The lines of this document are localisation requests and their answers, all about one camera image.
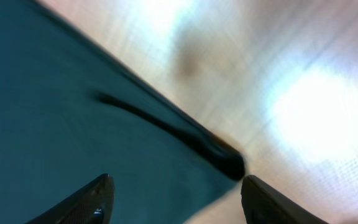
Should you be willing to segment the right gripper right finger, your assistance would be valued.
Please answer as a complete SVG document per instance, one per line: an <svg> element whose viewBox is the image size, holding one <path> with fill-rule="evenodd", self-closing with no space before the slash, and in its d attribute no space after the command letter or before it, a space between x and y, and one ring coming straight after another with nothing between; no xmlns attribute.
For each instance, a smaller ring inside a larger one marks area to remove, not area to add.
<svg viewBox="0 0 358 224"><path fill-rule="evenodd" d="M326 224L254 175L243 179L241 197L247 224Z"/></svg>

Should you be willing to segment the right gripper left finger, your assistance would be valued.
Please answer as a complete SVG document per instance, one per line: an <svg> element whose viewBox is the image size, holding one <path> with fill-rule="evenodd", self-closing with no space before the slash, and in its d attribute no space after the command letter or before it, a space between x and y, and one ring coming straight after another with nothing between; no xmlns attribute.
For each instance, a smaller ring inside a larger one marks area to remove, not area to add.
<svg viewBox="0 0 358 224"><path fill-rule="evenodd" d="M114 203L114 181L101 174L28 224L109 224Z"/></svg>

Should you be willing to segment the black t-shirt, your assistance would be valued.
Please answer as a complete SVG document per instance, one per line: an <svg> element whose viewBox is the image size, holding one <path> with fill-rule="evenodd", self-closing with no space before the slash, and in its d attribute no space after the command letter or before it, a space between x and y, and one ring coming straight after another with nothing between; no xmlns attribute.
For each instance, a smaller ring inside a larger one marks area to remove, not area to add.
<svg viewBox="0 0 358 224"><path fill-rule="evenodd" d="M112 223L184 223L233 189L242 156L52 11L0 1L0 223L101 174Z"/></svg>

